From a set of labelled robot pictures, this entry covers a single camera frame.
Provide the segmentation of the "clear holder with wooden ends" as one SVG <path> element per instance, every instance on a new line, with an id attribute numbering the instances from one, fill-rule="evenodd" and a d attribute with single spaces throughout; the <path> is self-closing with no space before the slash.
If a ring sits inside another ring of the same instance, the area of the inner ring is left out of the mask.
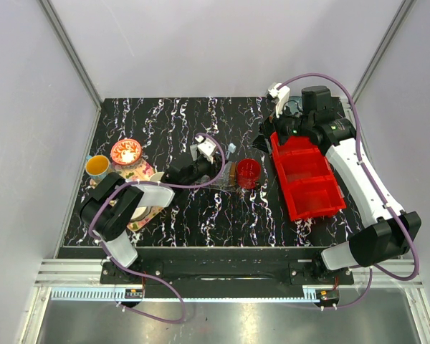
<path id="1" fill-rule="evenodd" d="M 213 179 L 221 168 L 221 162 L 215 162 L 215 164 L 209 170 L 208 175 L 204 175 L 200 184 L 208 183 L 211 179 Z M 236 164 L 232 161 L 227 161 L 225 163 L 223 172 L 221 176 L 215 180 L 215 182 L 206 186 L 207 188 L 220 190 L 220 191 L 234 191 L 236 189 L 236 175 L 235 175 Z"/>

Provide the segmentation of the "blue and white toothbrush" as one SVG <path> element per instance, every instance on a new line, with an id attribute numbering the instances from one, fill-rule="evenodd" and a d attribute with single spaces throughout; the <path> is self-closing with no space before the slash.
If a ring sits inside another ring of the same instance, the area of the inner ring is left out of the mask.
<path id="1" fill-rule="evenodd" d="M 236 152 L 236 149 L 237 149 L 237 147 L 233 143 L 230 143 L 228 145 L 227 150 L 226 150 L 226 159 L 227 160 L 229 160 L 230 156 Z"/>

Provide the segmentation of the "red translucent cup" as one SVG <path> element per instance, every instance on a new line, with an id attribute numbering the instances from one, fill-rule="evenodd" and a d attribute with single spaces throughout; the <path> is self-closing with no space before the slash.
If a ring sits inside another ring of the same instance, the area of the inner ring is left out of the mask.
<path id="1" fill-rule="evenodd" d="M 261 166 L 259 162 L 254 159 L 246 158 L 236 165 L 236 181 L 241 188 L 255 188 L 260 175 Z"/>

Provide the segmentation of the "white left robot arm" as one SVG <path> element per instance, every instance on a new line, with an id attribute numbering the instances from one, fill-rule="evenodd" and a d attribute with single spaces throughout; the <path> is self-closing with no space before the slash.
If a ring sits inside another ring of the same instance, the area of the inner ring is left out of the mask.
<path id="1" fill-rule="evenodd" d="M 166 208 L 182 190 L 214 183 L 224 172 L 224 153 L 207 157 L 197 153 L 182 168 L 170 166 L 158 181 L 129 181 L 111 172 L 89 193 L 79 208 L 79 217 L 88 234 L 98 240 L 117 264 L 116 275 L 125 283 L 138 280 L 141 267 L 138 253 L 126 233 L 139 208 Z"/>

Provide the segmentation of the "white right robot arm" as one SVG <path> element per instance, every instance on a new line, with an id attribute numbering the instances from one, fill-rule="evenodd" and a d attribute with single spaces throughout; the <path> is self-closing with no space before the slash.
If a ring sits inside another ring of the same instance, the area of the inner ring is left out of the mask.
<path id="1" fill-rule="evenodd" d="M 306 87 L 293 113 L 287 107 L 288 86 L 272 84 L 267 97 L 273 108 L 260 126 L 258 141 L 273 156 L 290 216 L 332 216 L 343 207 L 333 176 L 337 173 L 363 225 L 346 242 L 318 254 L 311 267 L 314 280 L 327 284 L 343 268 L 371 267 L 413 252 L 421 218 L 405 211 L 383 185 L 366 159 L 357 126 L 343 114 L 340 98 L 326 86 Z"/>

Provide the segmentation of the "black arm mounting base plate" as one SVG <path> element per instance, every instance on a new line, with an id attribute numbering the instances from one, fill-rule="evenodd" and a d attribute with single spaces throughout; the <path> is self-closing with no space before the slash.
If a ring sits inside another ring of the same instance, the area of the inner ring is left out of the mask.
<path id="1" fill-rule="evenodd" d="M 314 271 L 317 247 L 141 247 L 132 269 L 167 282 L 183 280 L 259 280 L 290 285 L 354 284 L 347 268 Z"/>

